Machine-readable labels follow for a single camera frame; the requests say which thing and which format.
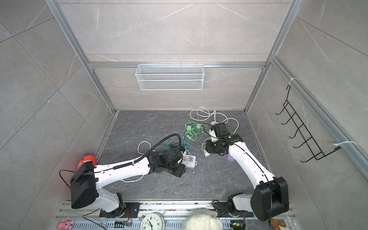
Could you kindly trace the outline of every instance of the pink plush toy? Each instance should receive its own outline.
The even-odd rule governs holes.
[[[66,220],[64,222],[59,223],[57,225],[57,229],[59,230],[72,229],[73,228],[72,224],[74,224],[74,220],[72,221]]]

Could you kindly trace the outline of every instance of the zip tie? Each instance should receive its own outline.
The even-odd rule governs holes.
[[[291,81],[294,80],[294,79],[297,79],[297,78],[290,78],[290,81],[289,81],[288,85],[290,85]]]
[[[354,144],[357,144],[358,145],[358,142],[355,142],[355,141],[343,141],[343,142],[340,142],[340,143],[335,143],[333,145],[334,146],[339,146],[339,145],[345,144],[345,143],[354,143]]]

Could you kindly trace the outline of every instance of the black hook rack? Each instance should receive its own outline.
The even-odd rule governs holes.
[[[290,120],[292,120],[292,121],[293,121],[293,123],[295,124],[295,126],[297,127],[297,130],[296,130],[296,132],[295,132],[294,136],[293,136],[293,137],[290,137],[290,136],[289,136],[289,138],[293,139],[293,138],[297,135],[298,131],[299,131],[300,135],[303,137],[304,142],[303,142],[301,145],[299,145],[298,147],[294,147],[294,146],[293,146],[293,148],[294,148],[294,149],[297,149],[297,148],[300,148],[302,145],[306,144],[306,145],[308,146],[309,150],[311,151],[311,153],[312,153],[313,157],[309,158],[309,159],[308,159],[308,160],[306,160],[306,161],[300,161],[300,162],[305,163],[305,162],[308,162],[308,161],[312,160],[313,158],[314,158],[314,159],[316,159],[316,160],[320,160],[321,158],[326,157],[326,156],[328,156],[328,155],[332,154],[333,152],[335,152],[335,151],[337,151],[337,150],[341,149],[341,147],[339,147],[339,146],[338,146],[338,147],[334,148],[334,150],[333,150],[332,152],[328,153],[328,154],[325,154],[325,153],[321,150],[321,148],[319,147],[318,143],[316,142],[316,140],[315,140],[315,139],[314,139],[314,137],[312,136],[311,132],[309,132],[309,130],[308,130],[308,128],[305,126],[304,122],[300,119],[299,115],[297,114],[297,112],[294,110],[293,106],[292,106],[292,105],[290,104],[290,102],[288,101],[288,97],[289,97],[289,93],[290,93],[290,85],[288,85],[288,86],[286,87],[286,90],[288,90],[288,92],[287,92],[286,100],[285,100],[285,102],[284,102],[284,104],[283,104],[283,107],[284,107],[284,108],[281,110],[281,112],[280,112],[280,113],[276,113],[276,115],[280,115],[280,114],[285,110],[285,111],[289,114],[290,118],[289,118],[289,120],[287,120],[287,122],[286,122],[286,123],[281,123],[281,124],[282,124],[282,125],[286,125]],[[287,108],[286,108],[286,106],[287,106],[287,105],[290,105],[290,107],[292,108],[292,110],[293,110],[293,111],[292,111],[291,113],[289,113],[289,111],[287,110]],[[294,121],[294,118],[293,118],[293,117],[294,117],[295,115],[299,118],[299,120],[300,120],[300,121],[301,121],[301,123],[302,123],[300,126],[298,126],[298,125],[297,125],[297,123]],[[304,126],[304,128],[308,131],[308,134],[310,135],[310,137],[309,137],[308,139],[306,139],[306,138],[304,137],[303,133],[300,131],[300,128],[301,128],[301,127],[303,127],[303,126]],[[312,149],[311,149],[310,145],[308,144],[308,141],[309,141],[309,140],[311,140],[311,139],[314,141],[314,143],[316,144],[316,146],[317,146],[317,147],[318,147],[318,149],[319,149],[319,153],[317,153],[317,154],[314,154],[314,152],[312,151]]]

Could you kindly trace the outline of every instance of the dark gray floor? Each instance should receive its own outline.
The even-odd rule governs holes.
[[[243,111],[224,111],[228,117],[239,121],[237,133],[244,139],[249,150],[262,162],[255,144],[250,125]],[[188,121],[189,111],[120,111],[109,139],[105,145],[99,164],[111,164],[130,160],[140,155],[137,146],[148,141],[153,146],[172,133],[182,135],[184,123]],[[236,122],[229,120],[228,129],[233,132]],[[117,181],[105,189],[120,192],[125,200],[142,199],[227,199],[237,192],[252,194],[254,189],[244,171],[236,162],[230,162],[226,156],[211,154],[205,157],[201,152],[202,141],[190,141],[190,152],[198,162],[195,169],[188,169],[177,178],[167,172],[145,175],[138,182]],[[148,150],[143,143],[142,151]]]

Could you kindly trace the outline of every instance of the side wall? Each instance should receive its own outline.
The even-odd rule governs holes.
[[[288,0],[58,0],[89,61],[265,61]],[[206,69],[203,90],[142,91],[135,69],[97,69],[118,110],[242,110],[260,69]]]
[[[304,1],[277,56],[367,152],[366,9],[366,1]],[[281,124],[290,118],[285,110],[276,115],[287,85],[272,67],[249,117],[272,172],[289,183],[302,229],[366,229],[368,182],[348,156],[338,150],[302,163],[312,157],[310,150],[305,144],[293,148],[303,143],[302,136],[290,138],[297,128],[292,121]],[[322,151],[331,152],[335,141],[293,89],[289,101]]]
[[[0,228],[47,229],[110,110],[43,0],[0,4]],[[64,173],[68,181],[70,174]]]

